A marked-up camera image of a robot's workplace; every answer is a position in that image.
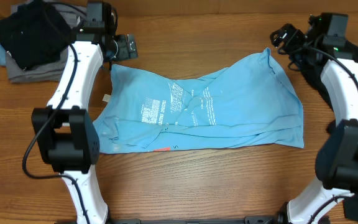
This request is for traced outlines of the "light blue t-shirt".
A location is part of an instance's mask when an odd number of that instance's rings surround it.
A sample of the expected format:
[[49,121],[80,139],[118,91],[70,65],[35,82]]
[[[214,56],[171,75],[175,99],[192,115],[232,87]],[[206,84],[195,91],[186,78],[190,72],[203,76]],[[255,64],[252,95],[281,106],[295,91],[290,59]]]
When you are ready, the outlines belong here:
[[114,65],[112,94],[94,121],[105,154],[303,147],[303,107],[270,50],[195,79]]

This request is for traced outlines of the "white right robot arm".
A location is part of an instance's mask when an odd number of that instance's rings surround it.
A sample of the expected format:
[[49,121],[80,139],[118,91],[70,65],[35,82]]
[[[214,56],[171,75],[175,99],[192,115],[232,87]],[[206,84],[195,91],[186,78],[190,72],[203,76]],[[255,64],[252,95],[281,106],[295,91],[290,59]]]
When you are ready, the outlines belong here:
[[310,16],[306,32],[285,24],[270,35],[289,68],[301,72],[331,107],[335,119],[315,161],[315,178],[265,223],[329,223],[328,212],[343,205],[358,222],[358,46],[346,39],[348,16]]

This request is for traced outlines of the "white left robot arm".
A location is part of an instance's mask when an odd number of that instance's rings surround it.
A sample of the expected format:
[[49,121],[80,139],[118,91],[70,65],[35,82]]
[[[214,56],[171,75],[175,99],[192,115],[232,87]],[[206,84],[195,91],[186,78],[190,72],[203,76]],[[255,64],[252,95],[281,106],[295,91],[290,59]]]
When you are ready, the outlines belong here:
[[76,223],[112,223],[96,176],[99,137],[88,113],[94,80],[103,63],[113,64],[137,58],[132,34],[118,35],[118,14],[108,2],[90,1],[85,19],[64,41],[67,62],[58,87],[45,108],[32,112],[35,136],[22,160],[25,175],[27,158],[38,145],[44,163],[54,173],[48,179],[62,179],[76,209]]

